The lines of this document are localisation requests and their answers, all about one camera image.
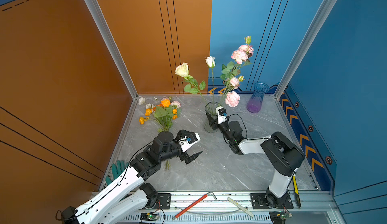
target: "white rose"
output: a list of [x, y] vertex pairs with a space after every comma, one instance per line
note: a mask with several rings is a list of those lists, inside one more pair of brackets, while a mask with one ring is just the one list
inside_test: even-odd
[[188, 64], [182, 63], [182, 65], [177, 66], [175, 69], [175, 74], [181, 77], [188, 77], [190, 74]]
[[138, 100], [138, 104], [139, 105], [142, 105], [145, 103], [145, 98], [144, 97], [141, 97], [139, 100]]
[[212, 56], [207, 57], [206, 58], [206, 63], [207, 63], [209, 68], [215, 67], [215, 57], [212, 57]]

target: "pink peony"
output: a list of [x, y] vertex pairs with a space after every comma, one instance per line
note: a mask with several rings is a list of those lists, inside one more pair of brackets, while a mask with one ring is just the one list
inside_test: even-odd
[[241, 45], [238, 50], [243, 50], [245, 52], [249, 51], [249, 46], [247, 44]]
[[241, 97], [235, 92], [227, 92], [226, 104], [230, 107], [236, 107], [239, 104]]
[[233, 55], [231, 55], [231, 58], [234, 59], [240, 65], [243, 61], [246, 61], [248, 59], [246, 52], [243, 50], [234, 51]]
[[238, 87], [238, 85], [239, 85], [239, 80], [238, 80], [236, 77], [232, 77], [232, 78], [230, 79], [230, 84], [231, 84], [232, 86]]
[[177, 109], [181, 107], [180, 103], [178, 101], [172, 101], [170, 105], [175, 105]]

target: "orange chevron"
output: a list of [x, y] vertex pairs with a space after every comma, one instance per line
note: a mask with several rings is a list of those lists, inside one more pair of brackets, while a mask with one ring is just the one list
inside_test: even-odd
[[295, 119], [298, 119], [298, 117], [297, 116], [295, 116], [295, 115], [290, 115], [290, 125], [291, 125], [291, 120], [293, 119], [293, 118], [295, 118]]
[[210, 91], [208, 91], [208, 93], [210, 93], [211, 95], [213, 95], [213, 94], [214, 94], [214, 90], [216, 90], [216, 89], [217, 89], [217, 87], [211, 89]]
[[287, 101], [287, 102], [289, 102], [289, 100], [288, 100], [288, 99], [282, 99], [282, 108], [284, 108], [284, 101]]
[[316, 153], [316, 151], [314, 149], [312, 149], [311, 147], [305, 145], [305, 157], [307, 157], [307, 158], [308, 158], [308, 150]]
[[314, 172], [314, 164], [317, 164], [319, 165], [321, 168], [324, 168], [324, 166], [322, 165], [322, 163], [320, 163], [319, 161], [315, 160], [314, 158], [312, 158], [312, 170]]
[[285, 109], [286, 109], [286, 112], [285, 112], [286, 116], [288, 116], [288, 110], [293, 110], [293, 108], [290, 106], [285, 107]]
[[304, 136], [302, 134], [300, 134], [300, 145], [302, 146], [302, 139], [306, 139], [309, 141], [309, 138], [307, 136]]
[[220, 91], [218, 91], [218, 93], [219, 93], [220, 95], [223, 95], [223, 91], [224, 91], [225, 89], [226, 89], [226, 88], [221, 89]]

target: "black line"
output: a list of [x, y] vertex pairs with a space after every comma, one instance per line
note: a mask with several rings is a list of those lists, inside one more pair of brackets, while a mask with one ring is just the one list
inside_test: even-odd
[[286, 7], [287, 7], [287, 5], [288, 5], [288, 2], [289, 2], [289, 0], [286, 2], [286, 5], [285, 5], [285, 8], [284, 8], [284, 11], [282, 12], [282, 16], [281, 16], [281, 19], [279, 20], [279, 23], [278, 23], [278, 26], [277, 26], [277, 29], [276, 29], [276, 33], [274, 34], [273, 41], [271, 41], [270, 47], [269, 47], [269, 49], [268, 49], [268, 53], [267, 53], [267, 55], [266, 55], [266, 58], [265, 58], [264, 65], [262, 66], [262, 69], [261, 69], [261, 72], [259, 73], [259, 77], [258, 77], [258, 80], [257, 80], [257, 81], [259, 81], [259, 78], [261, 77], [262, 71], [264, 70], [264, 66], [265, 66], [265, 63], [266, 63], [266, 60], [267, 60], [268, 54], [270, 53], [271, 46], [273, 45], [274, 39], [276, 38], [277, 31], [278, 31], [278, 28], [279, 28], [279, 24], [281, 24], [282, 17], [284, 16], [284, 13], [285, 13]]
[[[371, 186], [374, 186], [374, 185], [383, 184], [383, 183], [385, 183], [385, 182], [387, 182], [387, 180], [386, 180], [386, 181], [379, 182], [379, 183], [376, 183], [376, 184], [368, 185], [368, 186], [365, 186], [365, 187], [361, 187], [361, 188], [358, 188], [358, 189], [356, 189], [356, 190], [361, 190], [361, 189], [368, 188], [368, 187], [371, 187]], [[348, 193], [354, 192], [354, 191], [356, 191], [356, 190], [351, 190], [351, 191], [348, 191], [348, 192], [345, 192], [345, 193], [341, 193], [341, 194], [335, 195], [334, 197], [339, 196], [339, 195], [343, 195], [343, 194], [348, 194]]]
[[8, 7], [7, 9], [4, 9], [3, 11], [6, 11], [6, 10], [11, 9], [11, 8], [12, 8], [12, 6], [11, 6], [11, 7]]
[[[380, 207], [380, 208], [369, 209], [369, 210], [380, 210], [380, 209], [386, 209], [386, 208], [387, 207]], [[348, 213], [343, 213], [343, 215], [345, 215], [345, 214], [352, 214], [352, 213], [358, 213], [358, 212], [365, 212], [365, 211], [369, 211], [369, 210], [360, 210], [360, 211], [348, 212]]]
[[92, 182], [90, 182], [90, 181], [88, 181], [88, 180], [86, 180], [86, 179], [84, 179], [84, 178], [81, 178], [81, 177], [79, 177], [79, 176], [77, 176], [77, 175], [75, 175], [75, 174], [73, 174], [73, 173], [70, 173], [70, 172], [68, 172], [67, 170], [64, 170], [64, 169], [62, 169], [62, 168], [60, 168], [60, 167], [58, 167], [58, 166], [56, 166], [56, 165], [53, 165], [53, 164], [51, 164], [51, 163], [49, 163], [49, 162], [47, 162], [47, 161], [45, 161], [45, 160], [43, 160], [43, 159], [40, 159], [40, 158], [38, 158], [38, 157], [36, 157], [36, 156], [34, 156], [34, 155], [32, 155], [32, 154], [29, 154], [29, 153], [27, 153], [27, 152], [25, 152], [25, 151], [23, 151], [23, 150], [21, 150], [21, 149], [18, 149], [17, 147], [12, 146], [11, 144], [8, 144], [8, 143], [6, 143], [6, 142], [4, 142], [4, 141], [2, 141], [2, 140], [0, 140], [0, 142], [2, 142], [3, 144], [8, 145], [8, 146], [10, 146], [10, 147], [13, 147], [14, 149], [17, 149], [17, 150], [19, 150], [19, 151], [21, 151], [21, 152], [23, 152], [23, 153], [25, 153], [25, 154], [28, 154], [28, 155], [30, 155], [30, 156], [36, 158], [36, 159], [39, 159], [39, 160], [45, 162], [46, 164], [50, 164], [51, 166], [54, 166], [55, 168], [58, 168], [58, 169], [60, 169], [60, 170], [63, 170], [63, 171], [65, 171], [66, 173], [69, 173], [69, 174], [71, 174], [71, 175], [74, 175], [75, 177], [78, 177], [78, 178], [80, 178], [80, 179], [83, 179], [84, 181], [89, 182], [89, 183], [91, 183], [91, 184], [93, 184], [93, 185], [99, 187], [98, 185], [96, 185], [96, 184], [94, 184], [94, 183], [92, 183]]
[[54, 153], [54, 152], [53, 152], [53, 151], [51, 151], [50, 149], [47, 149], [46, 147], [44, 147], [44, 146], [42, 146], [42, 145], [38, 144], [37, 142], [34, 142], [34, 141], [32, 141], [31, 139], [27, 138], [27, 137], [26, 137], [26, 136], [24, 136], [23, 134], [21, 134], [21, 133], [18, 133], [17, 131], [15, 131], [15, 130], [13, 130], [13, 129], [9, 128], [9, 127], [7, 127], [6, 125], [4, 125], [4, 124], [2, 124], [2, 123], [0, 123], [0, 125], [2, 125], [2, 126], [4, 126], [4, 127], [6, 127], [7, 129], [9, 129], [9, 130], [13, 131], [13, 132], [14, 132], [14, 133], [16, 133], [16, 134], [19, 134], [20, 136], [24, 137], [25, 139], [27, 139], [27, 140], [30, 140], [30, 141], [31, 141], [31, 142], [33, 142], [34, 144], [36, 144], [36, 145], [38, 145], [38, 146], [41, 146], [42, 148], [44, 148], [44, 149], [46, 149], [47, 151], [49, 151], [49, 152], [51, 152], [51, 153], [55, 154], [56, 156], [58, 156], [58, 157], [60, 157], [60, 158], [62, 158], [62, 159], [64, 159], [64, 160], [66, 160], [66, 161], [67, 161], [67, 162], [69, 162], [69, 163], [72, 163], [73, 165], [75, 165], [75, 166], [77, 166], [77, 167], [79, 167], [79, 168], [83, 169], [84, 171], [86, 171], [86, 172], [88, 172], [88, 173], [90, 173], [90, 174], [94, 175], [95, 177], [99, 178], [99, 177], [98, 177], [98, 176], [96, 176], [95, 174], [93, 174], [93, 173], [91, 173], [91, 172], [87, 171], [86, 169], [84, 169], [84, 168], [82, 168], [82, 167], [78, 166], [77, 164], [75, 164], [75, 163], [73, 163], [73, 162], [71, 162], [71, 161], [69, 161], [69, 160], [65, 159], [64, 157], [60, 156], [59, 154], [56, 154], [56, 153]]
[[174, 90], [174, 92], [175, 92], [175, 94], [176, 94], [176, 90], [175, 90], [175, 81], [173, 80], [173, 73], [172, 73], [172, 68], [171, 68], [171, 59], [170, 59], [170, 57], [169, 57], [169, 51], [168, 51], [167, 35], [165, 34], [164, 20], [162, 19], [162, 11], [161, 11], [160, 0], [159, 0], [159, 6], [160, 6], [160, 15], [161, 15], [162, 28], [164, 29], [165, 44], [166, 44], [166, 46], [167, 46], [168, 59], [169, 59], [169, 62], [170, 62], [170, 69], [171, 69], [172, 82], [173, 82], [173, 90]]
[[[168, 9], [168, 2], [167, 2], [167, 0], [165, 0], [165, 3], [167, 4], [168, 22], [169, 22], [169, 25], [170, 25], [170, 32], [171, 32], [172, 52], [173, 52], [173, 59], [175, 60], [175, 68], [176, 68], [177, 65], [176, 65], [176, 57], [175, 57], [175, 48], [173, 46], [171, 20], [170, 20], [170, 17], [169, 17], [169, 9]], [[176, 79], [177, 79], [177, 88], [179, 89], [179, 93], [180, 93], [179, 78], [178, 78], [177, 75], [176, 75]]]
[[387, 194], [385, 194], [385, 195], [379, 195], [379, 196], [370, 197], [370, 198], [366, 198], [366, 199], [362, 199], [362, 200], [356, 200], [356, 201], [352, 201], [352, 202], [348, 202], [348, 203], [344, 203], [344, 204], [340, 204], [340, 205], [346, 205], [346, 204], [350, 204], [350, 203], [354, 203], [354, 202], [359, 202], [359, 201], [363, 201], [363, 200], [374, 199], [374, 198], [383, 197], [383, 196], [386, 196], [386, 195], [387, 195]]
[[30, 124], [26, 123], [25, 121], [21, 120], [20, 118], [18, 118], [17, 116], [13, 115], [12, 113], [10, 113], [9, 111], [7, 111], [6, 109], [4, 109], [3, 107], [0, 106], [0, 109], [4, 110], [5, 112], [7, 112], [8, 114], [12, 115], [13, 117], [15, 117], [17, 120], [21, 121], [22, 123], [26, 124], [27, 126], [29, 126], [30, 128], [32, 128], [33, 130], [37, 131], [38, 133], [40, 133], [41, 135], [45, 136], [46, 138], [50, 139], [51, 141], [55, 142], [56, 144], [58, 144], [59, 146], [61, 146], [62, 148], [66, 149], [67, 151], [69, 151], [70, 153], [74, 154], [75, 156], [77, 156], [78, 158], [82, 159], [83, 161], [85, 161], [86, 163], [90, 164], [91, 166], [93, 166], [94, 168], [98, 169], [99, 171], [101, 171], [102, 173], [104, 173], [102, 170], [100, 170], [99, 168], [95, 167], [94, 165], [92, 165], [91, 163], [89, 163], [88, 161], [84, 160], [83, 158], [81, 158], [80, 156], [78, 156], [77, 154], [71, 152], [69, 149], [65, 148], [63, 145], [60, 145], [58, 142], [54, 141], [52, 138], [50, 138], [49, 136], [45, 135], [44, 133], [42, 133], [41, 131], [39, 131], [38, 129], [36, 129], [35, 127], [31, 126]]
[[[275, 2], [275, 1], [276, 1], [276, 0], [273, 0], [273, 4], [271, 4], [271, 9], [270, 9], [270, 12], [269, 12], [268, 17], [267, 17], [267, 21], [266, 21], [266, 26], [265, 26], [265, 29], [264, 29], [264, 33], [262, 34], [262, 38], [261, 38], [261, 42], [259, 43], [258, 51], [255, 53], [255, 59], [254, 59], [254, 63], [253, 63], [252, 69], [254, 68], [255, 61], [257, 60], [257, 55], [258, 55], [258, 53], [259, 53], [259, 49], [260, 49], [260, 47], [261, 47], [261, 43], [262, 43], [262, 40], [263, 40], [263, 38], [264, 38], [265, 31], [266, 31], [266, 27], [267, 27], [267, 24], [268, 24], [268, 20], [269, 20], [269, 18], [270, 18], [271, 10], [273, 9], [274, 2]], [[247, 81], [247, 85], [249, 85], [249, 82], [250, 82], [250, 78], [251, 78], [251, 74], [252, 74], [252, 73], [253, 73], [253, 70], [251, 70], [251, 72], [250, 72], [250, 77], [249, 77], [249, 80]]]
[[264, 56], [265, 49], [266, 49], [268, 40], [270, 39], [270, 34], [271, 34], [271, 31], [273, 30], [274, 23], [276, 22], [276, 18], [277, 18], [277, 15], [278, 15], [279, 8], [281, 7], [281, 4], [282, 4], [282, 0], [280, 0], [280, 2], [279, 2], [279, 6], [278, 6], [278, 9], [277, 9], [277, 12], [276, 12], [276, 16], [274, 17], [273, 24], [271, 25], [270, 32], [268, 33], [267, 41], [266, 41], [266, 44], [265, 44], [265, 47], [264, 47], [264, 51], [262, 52], [261, 59], [259, 60], [259, 64], [258, 64], [258, 67], [257, 67], [257, 71], [255, 72], [255, 75], [254, 75], [253, 83], [254, 83], [255, 77], [257, 76], [257, 72], [258, 72], [258, 69], [259, 69], [259, 65], [261, 64], [262, 58], [263, 58], [263, 56]]

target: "pink rose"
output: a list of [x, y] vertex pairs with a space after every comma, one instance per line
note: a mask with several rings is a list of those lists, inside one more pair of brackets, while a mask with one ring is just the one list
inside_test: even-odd
[[236, 107], [239, 104], [241, 97], [235, 92], [227, 92], [226, 104], [230, 107]]
[[233, 55], [231, 55], [231, 58], [241, 65], [242, 62], [246, 61], [249, 57], [247, 57], [247, 54], [245, 51], [237, 50], [233, 52]]
[[239, 85], [239, 80], [238, 80], [236, 77], [232, 77], [232, 78], [230, 79], [230, 84], [231, 84], [232, 86], [238, 86], [238, 85]]
[[241, 45], [238, 50], [243, 50], [245, 52], [249, 51], [249, 46], [247, 44]]

